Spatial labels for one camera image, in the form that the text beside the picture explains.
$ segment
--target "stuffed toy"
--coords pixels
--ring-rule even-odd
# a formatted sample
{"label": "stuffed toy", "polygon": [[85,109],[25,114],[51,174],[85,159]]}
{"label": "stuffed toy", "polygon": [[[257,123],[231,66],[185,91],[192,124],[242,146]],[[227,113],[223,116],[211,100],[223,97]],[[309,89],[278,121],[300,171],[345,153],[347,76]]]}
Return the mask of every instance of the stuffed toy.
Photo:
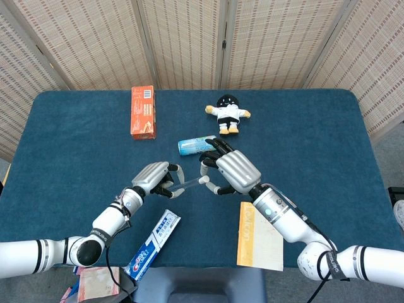
{"label": "stuffed toy", "polygon": [[217,116],[219,134],[238,134],[237,125],[240,123],[240,117],[251,117],[248,110],[239,109],[239,101],[232,95],[221,96],[217,100],[217,107],[208,105],[205,112]]}

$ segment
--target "yellow book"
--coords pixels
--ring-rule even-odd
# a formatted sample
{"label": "yellow book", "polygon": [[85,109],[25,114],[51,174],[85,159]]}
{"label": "yellow book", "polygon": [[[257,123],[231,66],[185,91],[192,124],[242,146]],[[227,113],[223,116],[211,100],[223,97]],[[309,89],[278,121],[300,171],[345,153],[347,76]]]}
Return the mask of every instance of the yellow book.
{"label": "yellow book", "polygon": [[237,265],[283,270],[283,237],[250,202],[240,207]]}

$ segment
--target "doll's head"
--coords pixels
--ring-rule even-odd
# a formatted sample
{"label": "doll's head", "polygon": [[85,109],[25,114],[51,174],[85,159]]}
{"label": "doll's head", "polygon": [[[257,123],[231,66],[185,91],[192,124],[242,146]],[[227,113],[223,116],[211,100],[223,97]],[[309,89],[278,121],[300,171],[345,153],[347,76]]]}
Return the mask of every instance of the doll's head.
{"label": "doll's head", "polygon": [[226,107],[230,104],[239,106],[239,101],[235,96],[232,95],[224,95],[217,100],[217,107]]}

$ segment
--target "gray carpet floor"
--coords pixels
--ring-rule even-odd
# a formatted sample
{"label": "gray carpet floor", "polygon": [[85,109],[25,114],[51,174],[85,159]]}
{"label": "gray carpet floor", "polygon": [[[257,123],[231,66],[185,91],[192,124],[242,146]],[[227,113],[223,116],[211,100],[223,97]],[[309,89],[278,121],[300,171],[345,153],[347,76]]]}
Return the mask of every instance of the gray carpet floor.
{"label": "gray carpet floor", "polygon": [[[404,186],[404,124],[400,124],[378,144],[374,153],[385,187]],[[7,163],[0,160],[0,180]],[[76,281],[71,268],[52,268],[45,273],[0,280],[0,302],[59,302],[66,289]],[[283,272],[266,271],[268,302],[306,302],[319,282],[302,276],[297,268]],[[351,282],[330,281],[314,302],[404,302],[404,289],[356,279]]]}

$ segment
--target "woven room divider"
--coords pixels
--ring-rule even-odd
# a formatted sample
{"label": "woven room divider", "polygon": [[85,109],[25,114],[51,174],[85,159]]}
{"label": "woven room divider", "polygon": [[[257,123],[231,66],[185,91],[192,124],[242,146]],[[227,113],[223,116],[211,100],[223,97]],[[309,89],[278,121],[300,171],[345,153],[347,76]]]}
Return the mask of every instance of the woven room divider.
{"label": "woven room divider", "polygon": [[402,0],[0,0],[0,157],[44,90],[345,88],[404,119]]}

